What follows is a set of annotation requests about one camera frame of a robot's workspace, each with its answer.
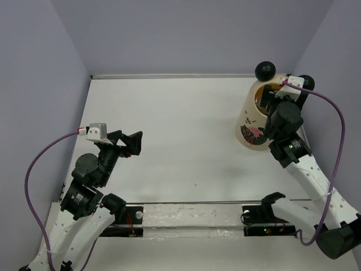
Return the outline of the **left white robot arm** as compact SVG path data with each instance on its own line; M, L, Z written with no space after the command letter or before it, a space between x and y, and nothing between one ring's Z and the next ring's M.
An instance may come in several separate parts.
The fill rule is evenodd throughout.
M99 153L86 153L76 160L71 184L48 233L30 201L29 176L36 161L51 146L71 136L85 137ZM141 131L131 135L121 130L109 133L105 123L92 123L56 139L34 158L25 174L24 192L44 243L22 270L76 270L84 254L92 254L101 233L124 219L126 202L115 194L104 195L100 189L107 185L118 159L140 155L142 137Z

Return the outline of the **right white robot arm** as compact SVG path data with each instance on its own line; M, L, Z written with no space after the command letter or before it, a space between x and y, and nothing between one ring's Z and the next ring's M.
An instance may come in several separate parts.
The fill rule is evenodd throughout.
M259 214L265 221L276 218L310 234L304 246L316 243L330 259L337 259L360 245L360 212L352 207L318 166L309 146L297 134L303 124L299 99L309 90L284 83L279 90L265 85L260 106L267 110L264 135L272 142L271 154L301 185L319 213L293 203L281 193L263 198Z

